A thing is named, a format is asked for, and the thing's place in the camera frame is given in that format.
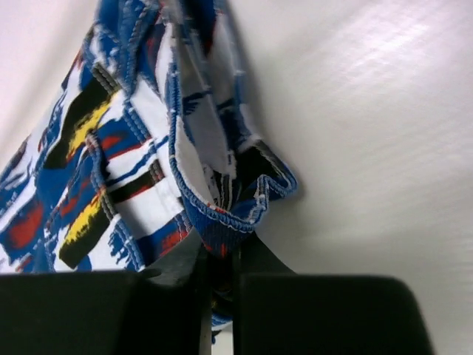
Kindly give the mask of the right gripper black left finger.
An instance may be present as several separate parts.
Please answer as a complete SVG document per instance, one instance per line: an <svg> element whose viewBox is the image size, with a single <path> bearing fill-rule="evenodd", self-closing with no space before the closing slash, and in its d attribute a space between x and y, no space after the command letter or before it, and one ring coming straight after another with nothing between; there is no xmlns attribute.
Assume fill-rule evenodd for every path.
<svg viewBox="0 0 473 355"><path fill-rule="evenodd" d="M196 231L143 271L1 277L3 354L209 354L211 290Z"/></svg>

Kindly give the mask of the blue white red patterned trousers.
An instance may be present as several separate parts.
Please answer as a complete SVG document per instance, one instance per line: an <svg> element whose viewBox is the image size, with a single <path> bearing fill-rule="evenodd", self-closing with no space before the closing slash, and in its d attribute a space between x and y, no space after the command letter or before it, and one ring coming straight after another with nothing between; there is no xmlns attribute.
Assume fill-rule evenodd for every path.
<svg viewBox="0 0 473 355"><path fill-rule="evenodd" d="M226 1L101 1L1 174L1 272L141 271L196 230L220 331L223 260L296 188L253 127Z"/></svg>

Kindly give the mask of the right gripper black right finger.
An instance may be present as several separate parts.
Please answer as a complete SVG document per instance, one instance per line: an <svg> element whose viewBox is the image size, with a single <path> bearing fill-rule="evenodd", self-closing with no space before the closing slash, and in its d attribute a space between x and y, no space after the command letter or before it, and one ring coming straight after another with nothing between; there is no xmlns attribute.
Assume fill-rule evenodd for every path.
<svg viewBox="0 0 473 355"><path fill-rule="evenodd" d="M235 354L433 354L414 294L392 277L297 274L255 234L233 253Z"/></svg>

